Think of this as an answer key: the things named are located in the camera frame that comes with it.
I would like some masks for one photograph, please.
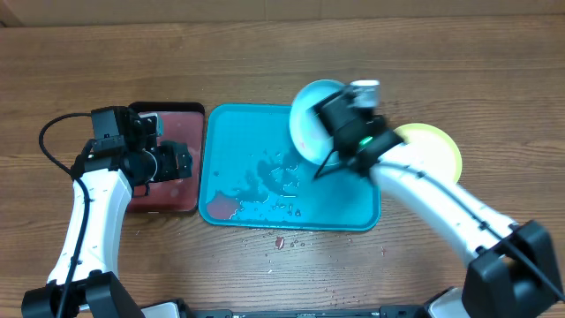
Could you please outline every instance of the pale yellow plate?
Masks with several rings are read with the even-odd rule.
[[[463,160],[456,143],[441,129],[428,124],[407,124],[395,129],[406,143],[415,145],[426,170],[446,180],[459,181]]]

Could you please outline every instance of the wooden table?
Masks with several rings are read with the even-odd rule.
[[[378,19],[0,30],[0,316],[54,267],[70,180],[40,152],[51,118],[134,101],[290,103],[317,79],[378,78],[393,125],[424,122],[463,154],[461,183],[553,234],[565,274],[565,17]],[[87,119],[48,133],[71,164]],[[140,305],[184,298],[238,311],[420,303],[465,269],[389,198],[367,233],[214,227],[127,215],[120,277]],[[305,246],[275,250],[275,238]],[[547,317],[563,317],[554,306]]]

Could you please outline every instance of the blue rectangular tray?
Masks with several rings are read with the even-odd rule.
[[[380,218],[380,191],[346,170],[313,182],[318,166],[294,148],[289,114],[290,106],[252,104],[224,104],[210,114],[202,217],[214,225],[370,230]]]

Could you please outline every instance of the cable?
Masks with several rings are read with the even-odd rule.
[[[444,186],[440,181],[438,181],[435,178],[431,177],[430,175],[426,174],[425,171],[416,170],[416,169],[410,168],[409,166],[403,166],[403,165],[397,164],[397,163],[383,163],[383,162],[381,162],[381,163],[377,163],[377,166],[392,168],[392,169],[400,170],[400,171],[404,171],[404,172],[409,172],[409,173],[411,173],[411,174],[413,174],[417,177],[425,178],[432,185],[434,185],[440,191],[445,193],[451,200],[453,200],[465,212],[467,212],[467,214],[469,214],[474,220],[476,220],[479,223],[484,224],[485,229],[487,231],[489,231],[494,237],[496,237],[519,261],[521,261],[525,265],[525,267],[528,268],[531,271],[531,273],[537,279],[539,279],[542,282],[542,284],[544,284],[547,288],[549,288],[554,293],[555,297],[557,297],[560,301],[565,302],[565,295],[563,295],[563,292],[560,291],[559,288],[557,288],[557,286],[555,286],[555,284],[553,284],[551,282],[551,280],[549,280],[549,278],[547,278],[546,274],[544,274],[541,271],[541,269],[538,268],[538,266],[536,266],[532,261],[530,261],[530,259],[524,253],[522,253],[522,251],[520,251],[514,244],[508,242],[499,233],[497,233],[495,230],[493,230],[488,223],[481,220],[471,210],[471,208],[469,208],[463,201],[461,201],[461,199],[459,199],[449,189],[447,189],[447,187]]]
[[[54,123],[57,123],[57,122],[59,122],[63,119],[70,118],[70,117],[90,117],[90,114],[88,114],[88,113],[72,113],[72,114],[62,115],[60,117],[57,117],[57,118],[51,120],[45,126],[43,126],[43,128],[41,129],[41,131],[39,133],[39,148],[41,149],[43,154],[45,156],[47,156],[48,159],[50,159],[50,161],[52,163],[54,163],[57,167],[61,168],[66,174],[68,174],[69,176],[72,177],[71,170],[69,168],[67,168],[64,164],[59,162],[53,155],[51,155],[49,153],[49,151],[45,148],[45,145],[43,143],[43,139],[45,137],[45,132]],[[87,144],[82,149],[82,153],[80,155],[83,156],[83,157],[88,156],[90,149],[92,149],[92,140],[89,140],[87,142]],[[77,245],[74,247],[74,253],[71,257],[71,265],[69,266],[69,273],[67,274],[67,278],[64,281],[63,293],[61,295],[61,300],[59,302],[59,308],[57,309],[57,312],[56,312],[56,318],[66,317],[66,312],[67,312],[66,306],[67,306],[67,301],[69,299],[69,290],[70,290],[70,287],[71,287],[72,278],[74,277],[75,269],[77,268],[77,265],[79,263],[80,248],[82,247],[82,242],[84,240],[85,233],[87,231],[88,215],[90,214],[90,196],[88,194],[87,186],[84,184],[84,182],[80,178],[75,178],[74,181],[77,182],[77,184],[80,186],[80,189],[82,190],[82,193],[83,193],[83,196],[84,196],[85,209],[84,209],[84,213],[83,213],[83,216],[82,216],[82,223],[80,224],[79,236],[77,237]]]

